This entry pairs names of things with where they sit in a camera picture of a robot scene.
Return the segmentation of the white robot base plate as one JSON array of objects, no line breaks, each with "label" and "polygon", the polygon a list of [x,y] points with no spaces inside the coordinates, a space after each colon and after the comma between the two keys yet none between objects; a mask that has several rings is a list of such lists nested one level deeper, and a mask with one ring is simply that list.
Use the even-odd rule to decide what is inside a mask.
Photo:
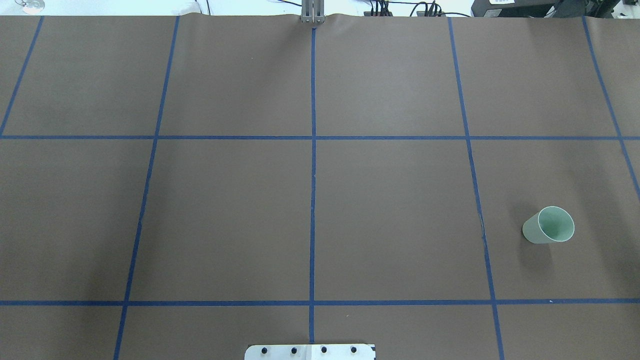
[{"label": "white robot base plate", "polygon": [[256,344],[247,347],[245,360],[375,360],[374,344]]}]

